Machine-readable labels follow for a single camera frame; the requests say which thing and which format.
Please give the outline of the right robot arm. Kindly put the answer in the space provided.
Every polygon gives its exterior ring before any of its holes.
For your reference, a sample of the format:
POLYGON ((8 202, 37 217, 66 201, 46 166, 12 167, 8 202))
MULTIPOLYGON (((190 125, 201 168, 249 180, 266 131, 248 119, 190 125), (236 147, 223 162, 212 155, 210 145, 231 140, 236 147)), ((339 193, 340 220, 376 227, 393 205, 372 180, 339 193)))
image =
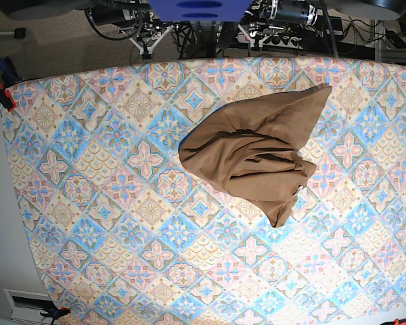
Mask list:
POLYGON ((92 1, 84 10, 93 31, 109 41, 130 41, 142 60, 152 59, 156 46, 174 24, 163 22, 145 1, 92 1))

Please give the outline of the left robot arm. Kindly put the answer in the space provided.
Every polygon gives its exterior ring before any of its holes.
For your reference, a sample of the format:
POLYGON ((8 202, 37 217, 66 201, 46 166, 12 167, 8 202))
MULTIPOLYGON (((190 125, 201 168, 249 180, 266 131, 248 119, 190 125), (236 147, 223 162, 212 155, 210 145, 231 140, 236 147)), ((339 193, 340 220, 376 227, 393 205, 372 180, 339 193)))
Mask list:
POLYGON ((318 43, 317 8, 306 1, 252 1, 238 25, 237 41, 249 49, 265 46, 310 49, 318 43))

